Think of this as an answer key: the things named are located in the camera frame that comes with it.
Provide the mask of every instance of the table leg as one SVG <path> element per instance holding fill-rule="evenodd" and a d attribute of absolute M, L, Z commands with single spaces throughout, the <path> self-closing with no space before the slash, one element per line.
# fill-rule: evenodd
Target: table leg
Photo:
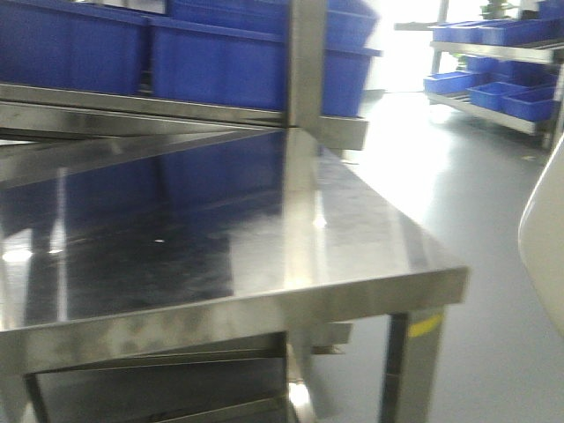
<path fill-rule="evenodd" d="M 48 423 L 34 375 L 0 377 L 0 394 L 6 423 Z"/>
<path fill-rule="evenodd" d="M 311 364 L 311 337 L 306 330 L 286 334 L 288 423 L 316 423 L 317 417 L 306 384 Z"/>
<path fill-rule="evenodd" d="M 425 423 L 443 308 L 392 315 L 380 423 Z"/>

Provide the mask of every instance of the metal shelf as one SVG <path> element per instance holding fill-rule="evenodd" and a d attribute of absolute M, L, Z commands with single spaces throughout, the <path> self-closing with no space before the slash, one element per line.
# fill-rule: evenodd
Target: metal shelf
<path fill-rule="evenodd" d="M 525 121 L 524 119 L 496 112 L 494 110 L 490 110 L 489 108 L 475 106 L 470 103 L 470 98 L 467 93 L 454 93 L 449 95 L 427 93 L 427 97 L 435 103 L 451 106 L 452 108 L 461 110 L 469 115 L 486 119 L 490 122 L 511 128 L 512 130 L 518 130 L 519 132 L 523 132 L 525 134 L 537 135 L 548 128 L 549 121 Z"/>
<path fill-rule="evenodd" d="M 518 47 L 431 41 L 431 47 L 448 53 L 488 56 L 529 63 L 551 64 L 564 60 L 564 39 L 536 42 Z"/>
<path fill-rule="evenodd" d="M 283 128 L 286 113 L 146 97 L 0 84 L 0 129 L 87 136 L 172 135 Z M 367 121 L 321 116 L 325 146 L 361 150 Z"/>

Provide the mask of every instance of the table top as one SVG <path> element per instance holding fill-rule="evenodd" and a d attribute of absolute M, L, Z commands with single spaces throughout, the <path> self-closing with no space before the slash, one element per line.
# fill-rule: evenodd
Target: table top
<path fill-rule="evenodd" d="M 0 231 L 14 373 L 440 307 L 467 274 L 303 130 L 12 149 Z"/>

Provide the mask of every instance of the metal post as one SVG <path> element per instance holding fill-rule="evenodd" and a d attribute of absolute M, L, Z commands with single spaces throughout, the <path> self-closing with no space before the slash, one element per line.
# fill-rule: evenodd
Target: metal post
<path fill-rule="evenodd" d="M 447 20 L 447 15 L 449 14 L 449 0 L 441 0 L 441 5 L 439 6 L 439 16 L 437 17 L 437 22 L 445 22 Z M 433 65 L 431 67 L 431 73 L 438 73 L 441 68 L 441 56 L 442 52 L 440 50 L 434 51 Z"/>
<path fill-rule="evenodd" d="M 551 151 L 557 144 L 564 130 L 564 64 L 560 65 L 558 82 L 554 90 L 554 109 L 550 128 L 543 139 L 543 148 Z"/>
<path fill-rule="evenodd" d="M 391 317 L 380 423 L 427 421 L 442 319 L 442 308 Z"/>
<path fill-rule="evenodd" d="M 316 423 L 307 385 L 311 371 L 311 337 L 307 330 L 286 333 L 286 382 L 288 389 L 287 421 Z"/>
<path fill-rule="evenodd" d="M 326 0 L 292 0 L 288 28 L 287 127 L 316 134 L 323 97 Z"/>
<path fill-rule="evenodd" d="M 22 376 L 0 375 L 0 404 L 9 423 L 46 423 L 40 419 L 46 416 L 36 414 L 34 393 L 29 388 L 28 381 Z"/>

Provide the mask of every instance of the blue crate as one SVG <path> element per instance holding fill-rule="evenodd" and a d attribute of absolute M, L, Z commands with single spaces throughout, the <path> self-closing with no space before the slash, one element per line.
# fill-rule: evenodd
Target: blue crate
<path fill-rule="evenodd" d="M 564 18 L 564 2 L 561 0 L 538 2 L 538 17 L 540 19 Z"/>
<path fill-rule="evenodd" d="M 506 75 L 506 81 L 518 85 L 539 85 L 550 82 L 545 66 L 537 63 L 499 61 L 496 73 Z"/>
<path fill-rule="evenodd" d="M 495 72 L 498 60 L 492 57 L 467 56 L 466 70 L 470 72 Z"/>
<path fill-rule="evenodd" d="M 327 42 L 363 46 L 375 30 L 379 15 L 361 0 L 329 0 Z"/>
<path fill-rule="evenodd" d="M 464 22 L 442 22 L 440 24 L 430 26 L 433 30 L 433 41 L 453 42 L 453 26 L 463 24 L 474 24 L 475 20 L 466 20 Z"/>
<path fill-rule="evenodd" d="M 332 0 L 328 7 L 326 42 L 330 44 L 363 46 L 379 20 L 361 0 Z M 288 25 L 288 0 L 171 0 L 168 9 L 175 19 L 246 31 L 285 34 Z"/>
<path fill-rule="evenodd" d="M 147 19 L 58 0 L 0 2 L 0 80 L 135 94 Z"/>
<path fill-rule="evenodd" d="M 526 86 L 510 84 L 507 82 L 492 82 L 490 84 L 469 88 L 470 103 L 483 108 L 491 108 L 501 112 L 503 110 L 502 98 L 506 95 L 527 91 Z"/>
<path fill-rule="evenodd" d="M 280 9 L 280 15 L 266 17 L 259 12 L 233 11 L 219 7 L 191 4 L 189 0 L 174 0 L 170 15 L 196 24 L 225 26 L 227 28 L 258 31 L 261 33 L 283 34 L 286 32 L 286 8 Z"/>
<path fill-rule="evenodd" d="M 482 44 L 494 46 L 516 46 L 529 42 L 554 38 L 555 21 L 553 20 L 513 20 L 497 21 L 480 27 Z"/>
<path fill-rule="evenodd" d="M 151 19 L 153 93 L 203 103 L 284 110 L 286 43 L 279 35 Z M 368 65 L 380 52 L 328 46 L 323 113 L 356 116 Z"/>
<path fill-rule="evenodd" d="M 464 22 L 462 24 L 455 24 L 450 27 L 450 41 L 470 44 L 480 43 L 482 37 L 479 29 L 482 26 L 488 26 L 493 22 L 498 21 L 499 20 L 478 20 L 473 22 Z"/>
<path fill-rule="evenodd" d="M 329 45 L 325 49 L 324 115 L 358 115 L 370 62 L 379 55 L 379 51 L 370 48 Z"/>
<path fill-rule="evenodd" d="M 428 93 L 457 93 L 472 86 L 484 84 L 487 78 L 488 75 L 485 73 L 458 70 L 430 75 L 423 79 L 423 85 Z"/>
<path fill-rule="evenodd" d="M 554 109 L 554 88 L 547 87 L 502 99 L 503 111 L 527 121 L 539 122 L 551 118 Z"/>

